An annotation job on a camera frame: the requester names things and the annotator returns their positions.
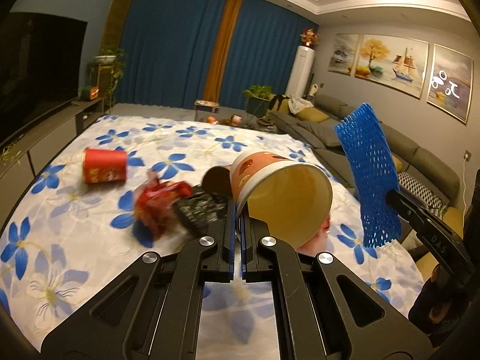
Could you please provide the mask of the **small left landscape painting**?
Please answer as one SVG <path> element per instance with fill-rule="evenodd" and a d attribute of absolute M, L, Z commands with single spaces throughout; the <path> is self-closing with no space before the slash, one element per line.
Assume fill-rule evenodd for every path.
<path fill-rule="evenodd" d="M 334 38 L 328 71 L 350 75 L 356 57 L 360 34 L 337 33 Z"/>

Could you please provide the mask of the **dark tv cabinet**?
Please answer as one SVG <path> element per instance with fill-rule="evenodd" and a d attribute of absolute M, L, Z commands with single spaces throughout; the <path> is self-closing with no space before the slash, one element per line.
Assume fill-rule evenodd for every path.
<path fill-rule="evenodd" d="M 13 205 L 41 170 L 104 113 L 105 101 L 73 101 L 1 151 L 1 200 Z"/>

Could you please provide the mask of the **blue curtain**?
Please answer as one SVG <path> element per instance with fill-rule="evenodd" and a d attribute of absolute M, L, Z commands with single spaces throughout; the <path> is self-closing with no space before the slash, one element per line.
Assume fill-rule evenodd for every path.
<path fill-rule="evenodd" d="M 227 0 L 133 0 L 121 39 L 121 103 L 191 108 L 203 98 Z M 318 26 L 264 0 L 241 0 L 220 83 L 220 104 L 244 108 L 243 91 L 282 93 L 300 33 Z"/>

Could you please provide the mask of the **sailboat tree painting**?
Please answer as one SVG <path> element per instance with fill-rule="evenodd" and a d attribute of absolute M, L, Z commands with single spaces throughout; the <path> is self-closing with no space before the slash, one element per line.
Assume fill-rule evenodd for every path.
<path fill-rule="evenodd" d="M 355 77 L 419 99 L 425 80 L 429 43 L 405 37 L 363 35 Z"/>

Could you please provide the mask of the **red snack wrapper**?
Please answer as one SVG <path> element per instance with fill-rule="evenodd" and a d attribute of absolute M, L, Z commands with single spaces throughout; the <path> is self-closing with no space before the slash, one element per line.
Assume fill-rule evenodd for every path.
<path fill-rule="evenodd" d="M 146 181 L 133 192 L 133 215 L 159 239 L 176 225 L 173 203 L 193 194 L 193 186 L 185 181 L 160 180 L 157 173 L 149 170 Z"/>

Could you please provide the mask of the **plant on stand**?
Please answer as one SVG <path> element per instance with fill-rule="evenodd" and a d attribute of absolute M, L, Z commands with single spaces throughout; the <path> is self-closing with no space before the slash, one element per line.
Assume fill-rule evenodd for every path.
<path fill-rule="evenodd" d="M 115 91 L 123 79 L 125 65 L 126 52 L 108 46 L 102 46 L 89 64 L 89 86 L 98 89 L 108 113 L 116 103 Z"/>

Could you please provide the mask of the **far mustard cushion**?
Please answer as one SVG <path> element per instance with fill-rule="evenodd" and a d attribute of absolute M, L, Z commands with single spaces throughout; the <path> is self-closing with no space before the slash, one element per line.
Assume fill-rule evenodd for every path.
<path fill-rule="evenodd" d="M 302 111 L 297 113 L 295 117 L 302 121 L 314 123 L 322 123 L 329 119 L 329 116 L 326 113 L 315 108 L 315 106 L 304 108 Z"/>

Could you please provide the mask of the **orange curtain strip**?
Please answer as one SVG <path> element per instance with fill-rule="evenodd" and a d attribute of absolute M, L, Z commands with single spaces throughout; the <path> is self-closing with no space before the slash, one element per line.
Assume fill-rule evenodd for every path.
<path fill-rule="evenodd" d="M 241 7 L 242 0 L 225 1 L 202 96 L 208 102 L 219 103 L 224 69 Z"/>

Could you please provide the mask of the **right purple landscape painting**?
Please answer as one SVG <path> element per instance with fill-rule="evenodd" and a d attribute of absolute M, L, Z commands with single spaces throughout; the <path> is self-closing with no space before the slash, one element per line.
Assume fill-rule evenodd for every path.
<path fill-rule="evenodd" d="M 435 44 L 427 102 L 467 125 L 473 85 L 473 59 Z"/>

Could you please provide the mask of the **orange patterned paper cup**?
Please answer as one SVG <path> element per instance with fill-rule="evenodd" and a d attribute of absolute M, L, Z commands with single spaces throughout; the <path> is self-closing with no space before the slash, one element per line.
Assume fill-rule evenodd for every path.
<path fill-rule="evenodd" d="M 275 238 L 298 248 L 320 230 L 329 217 L 333 187 L 312 163 L 267 151 L 240 154 L 229 170 L 236 216 L 267 223 Z"/>

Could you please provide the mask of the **blue foam fruit net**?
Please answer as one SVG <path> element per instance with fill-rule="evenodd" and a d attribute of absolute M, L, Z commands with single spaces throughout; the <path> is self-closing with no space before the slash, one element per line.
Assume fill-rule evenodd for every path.
<path fill-rule="evenodd" d="M 386 203 L 386 193 L 400 186 L 391 149 L 374 109 L 368 103 L 361 104 L 334 130 L 354 176 L 364 246 L 377 248 L 392 242 L 401 236 L 401 223 Z"/>

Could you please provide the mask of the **white standing air conditioner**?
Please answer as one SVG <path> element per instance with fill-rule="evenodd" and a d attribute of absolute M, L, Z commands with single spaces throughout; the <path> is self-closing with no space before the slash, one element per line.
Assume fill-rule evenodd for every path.
<path fill-rule="evenodd" d="M 289 75 L 284 94 L 293 98 L 301 98 L 307 87 L 311 73 L 315 51 L 307 46 L 299 46 Z"/>

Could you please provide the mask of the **black remote-like wrapper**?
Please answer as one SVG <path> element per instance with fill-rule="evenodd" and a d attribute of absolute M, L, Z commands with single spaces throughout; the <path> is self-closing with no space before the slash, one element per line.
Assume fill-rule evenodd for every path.
<path fill-rule="evenodd" d="M 176 217 L 192 235 L 203 236 L 210 224 L 224 219 L 227 214 L 228 198 L 219 193 L 209 193 L 199 185 L 193 194 L 173 203 Z"/>

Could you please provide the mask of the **grey sectional sofa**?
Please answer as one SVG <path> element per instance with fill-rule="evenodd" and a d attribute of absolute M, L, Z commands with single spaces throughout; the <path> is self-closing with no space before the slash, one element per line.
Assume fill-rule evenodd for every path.
<path fill-rule="evenodd" d="M 268 117 L 281 132 L 312 147 L 339 183 L 362 192 L 378 176 L 375 189 L 396 185 L 451 229 L 463 232 L 462 213 L 453 206 L 460 178 L 435 154 L 378 121 L 368 105 L 355 108 L 321 95 L 293 112 L 292 103 L 275 97 Z"/>

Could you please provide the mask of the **black television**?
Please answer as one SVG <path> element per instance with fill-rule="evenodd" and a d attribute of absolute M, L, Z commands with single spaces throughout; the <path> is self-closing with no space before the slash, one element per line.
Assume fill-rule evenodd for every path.
<path fill-rule="evenodd" d="M 87 23 L 11 12 L 1 23 L 1 145 L 77 97 Z"/>

